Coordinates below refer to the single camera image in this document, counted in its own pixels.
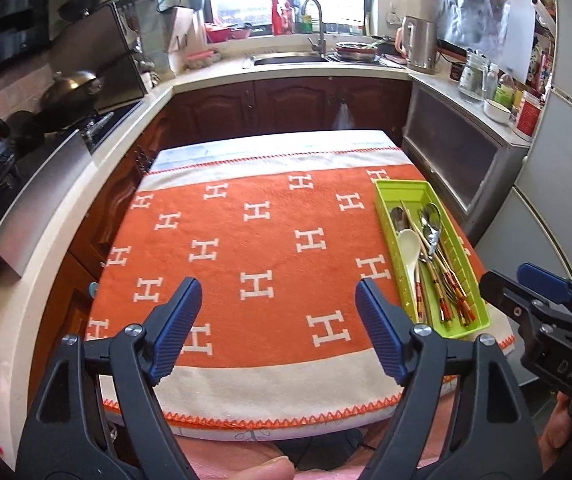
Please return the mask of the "operator right hand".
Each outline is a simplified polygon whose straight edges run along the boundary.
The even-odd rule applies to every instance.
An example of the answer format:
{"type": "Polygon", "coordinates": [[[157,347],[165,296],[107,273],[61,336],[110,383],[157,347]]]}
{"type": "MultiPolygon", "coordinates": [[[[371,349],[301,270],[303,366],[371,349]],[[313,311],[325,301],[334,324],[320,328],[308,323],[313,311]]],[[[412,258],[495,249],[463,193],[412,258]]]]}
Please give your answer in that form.
{"type": "Polygon", "coordinates": [[[555,463],[572,433],[569,405],[570,397],[562,392],[557,393],[555,408],[538,439],[544,471],[550,469],[555,463]]]}

